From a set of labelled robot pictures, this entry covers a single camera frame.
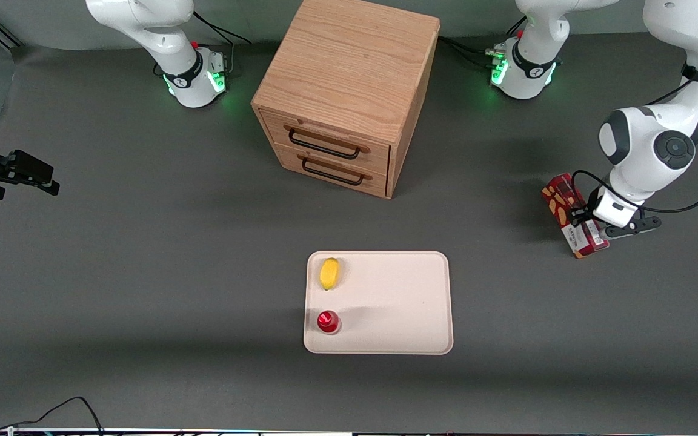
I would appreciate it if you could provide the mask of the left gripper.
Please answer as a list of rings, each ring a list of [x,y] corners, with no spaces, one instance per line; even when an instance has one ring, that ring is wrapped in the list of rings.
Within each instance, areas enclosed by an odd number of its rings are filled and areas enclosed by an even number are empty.
[[[598,187],[591,193],[591,206],[570,209],[570,224],[577,227],[598,219],[615,227],[626,227],[634,218],[637,205],[637,193],[619,191],[616,195],[606,187]]]

